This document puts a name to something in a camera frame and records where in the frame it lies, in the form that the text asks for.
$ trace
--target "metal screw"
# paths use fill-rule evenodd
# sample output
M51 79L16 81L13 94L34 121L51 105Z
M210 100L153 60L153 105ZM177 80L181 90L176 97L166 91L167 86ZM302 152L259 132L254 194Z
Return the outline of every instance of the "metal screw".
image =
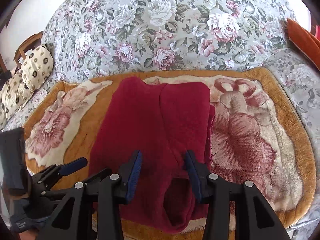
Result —
M253 187L253 182L251 180L246 180L244 183L247 187Z
M114 173L114 174L111 174L111 175L110 175L110 179L111 179L111 180L117 180L117 179L119 179L119 178L120 178L119 174Z
M213 179L213 180L216 180L216 179L219 178L219 176L218 176L217 174L215 174L215 173L210 173L210 174L209 174L209 178L210 178L210 179Z
M82 188L82 187L83 187L83 183L81 181L75 184L75 188Z

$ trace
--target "folded red cloth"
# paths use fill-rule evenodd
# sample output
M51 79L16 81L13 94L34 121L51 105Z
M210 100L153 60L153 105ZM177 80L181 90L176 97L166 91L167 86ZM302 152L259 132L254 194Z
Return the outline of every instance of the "folded red cloth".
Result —
M196 204L183 158L187 149L199 162L209 158L205 149L214 116L209 100L202 83L147 85L132 77L119 84L92 148L89 173L105 167L117 171L141 150L137 189L131 204L121 205L122 218L174 234L189 220L206 216L207 206Z

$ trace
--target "black device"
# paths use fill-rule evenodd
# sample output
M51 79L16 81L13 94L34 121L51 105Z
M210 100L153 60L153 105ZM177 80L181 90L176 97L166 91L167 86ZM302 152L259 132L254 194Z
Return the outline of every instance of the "black device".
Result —
M242 185L225 181L211 173L206 164L187 151L185 165L192 191L202 204L209 204L203 240L227 240L230 201L236 206L236 240L289 240L281 221L250 180Z
M11 155L5 154L9 149ZM119 204L128 204L134 197L142 164L139 150L133 152L117 173L105 168L61 190L50 189L62 176L86 166L85 158L47 167L30 177L30 186L23 162L22 128L0 133L0 153L1 161L8 164L7 171L15 173L9 179L4 178L14 199L12 231L38 228L36 240L94 240L97 234L92 230L92 214L93 203L97 202L98 239L124 239ZM184 161L196 199L209 204L203 240L228 239L230 201L236 207L236 240L289 239L276 213L253 182L247 180L240 185L225 181L211 173L206 164L197 162L191 150L185 153Z

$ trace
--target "bed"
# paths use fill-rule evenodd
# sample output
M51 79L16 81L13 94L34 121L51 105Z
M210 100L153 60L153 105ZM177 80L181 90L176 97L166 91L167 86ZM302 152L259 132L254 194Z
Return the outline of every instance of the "bed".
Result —
M66 0L42 44L55 61L46 83L4 130L22 126L59 81L160 70L269 69L311 141L320 173L320 73L285 36L295 15L286 0ZM307 239L319 222L320 187L305 216L287 229Z

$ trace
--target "orange cushion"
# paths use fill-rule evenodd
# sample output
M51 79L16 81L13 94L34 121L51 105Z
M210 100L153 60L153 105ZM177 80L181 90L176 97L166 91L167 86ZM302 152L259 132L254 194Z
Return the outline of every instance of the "orange cushion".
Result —
M320 40L302 28L297 22L287 18L289 39L317 66L320 70Z

